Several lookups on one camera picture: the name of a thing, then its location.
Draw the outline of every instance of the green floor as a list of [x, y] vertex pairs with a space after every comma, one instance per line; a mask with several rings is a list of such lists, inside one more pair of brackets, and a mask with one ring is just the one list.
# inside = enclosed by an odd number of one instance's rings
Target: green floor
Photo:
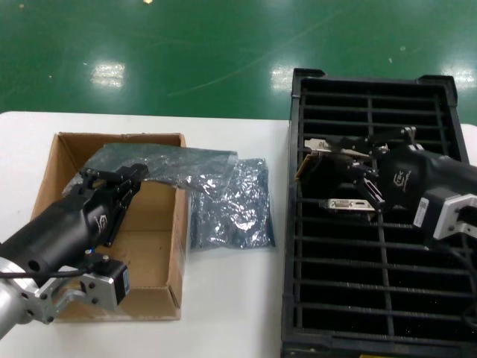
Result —
[[1, 0], [0, 112], [287, 119], [294, 67], [454, 75], [477, 124], [477, 1]]

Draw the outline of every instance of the silver metal bracket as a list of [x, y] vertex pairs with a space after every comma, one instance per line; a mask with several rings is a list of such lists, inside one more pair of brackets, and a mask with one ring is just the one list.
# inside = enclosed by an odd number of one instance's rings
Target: silver metal bracket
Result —
[[[60, 271], [76, 271], [76, 268], [64, 266]], [[83, 274], [71, 278], [50, 278], [39, 289], [35, 286], [20, 286], [17, 279], [10, 280], [25, 300], [25, 309], [32, 319], [49, 324], [58, 317], [66, 306], [79, 301], [92, 304], [106, 310], [115, 310], [118, 306], [114, 280], [111, 277], [96, 274]], [[78, 282], [80, 289], [72, 288]]]
[[465, 207], [477, 208], [477, 196], [459, 195], [444, 202], [435, 227], [434, 239], [442, 240], [455, 233], [465, 233], [477, 238], [477, 227], [458, 220], [459, 211]]

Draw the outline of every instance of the cardboard box flap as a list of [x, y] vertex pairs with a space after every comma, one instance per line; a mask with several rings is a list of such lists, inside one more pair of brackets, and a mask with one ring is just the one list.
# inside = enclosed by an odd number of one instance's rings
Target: cardboard box flap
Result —
[[[184, 190], [176, 191], [176, 203], [187, 202], [187, 193]], [[168, 285], [174, 297], [177, 307], [182, 301], [182, 282], [186, 265], [186, 241], [188, 207], [176, 206], [174, 209], [174, 221], [172, 224], [171, 262], [169, 268]]]
[[109, 143], [164, 144], [185, 146], [182, 134], [91, 134], [59, 133], [60, 138], [74, 158], [77, 170], [87, 160]]

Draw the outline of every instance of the metal bracket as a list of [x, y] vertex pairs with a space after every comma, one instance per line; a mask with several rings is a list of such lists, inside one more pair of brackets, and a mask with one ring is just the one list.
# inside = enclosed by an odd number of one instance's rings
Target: metal bracket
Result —
[[[64, 266], [60, 271], [76, 271], [77, 268]], [[80, 289], [70, 288], [79, 281]], [[50, 278], [39, 289], [35, 286], [19, 285], [18, 280], [10, 280], [25, 299], [25, 308], [32, 319], [49, 324], [58, 317], [66, 306], [79, 301], [97, 305], [106, 310], [115, 310], [118, 306], [114, 280], [111, 277], [96, 274], [84, 274], [73, 278]]]

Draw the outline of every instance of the black plastic crate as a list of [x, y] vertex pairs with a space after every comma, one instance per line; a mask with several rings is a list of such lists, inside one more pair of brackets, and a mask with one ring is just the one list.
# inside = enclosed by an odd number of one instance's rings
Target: black plastic crate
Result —
[[[477, 333], [460, 319], [476, 294], [470, 277], [452, 258], [424, 248], [411, 213], [393, 210], [371, 222], [340, 220], [320, 209], [313, 194], [302, 195], [294, 181], [309, 151], [305, 139], [367, 136], [403, 125], [416, 127], [425, 149], [468, 162], [456, 105], [448, 76], [372, 81], [295, 69], [284, 357], [477, 357]], [[340, 195], [359, 197], [346, 183], [333, 196]], [[473, 255], [466, 239], [452, 244]]]

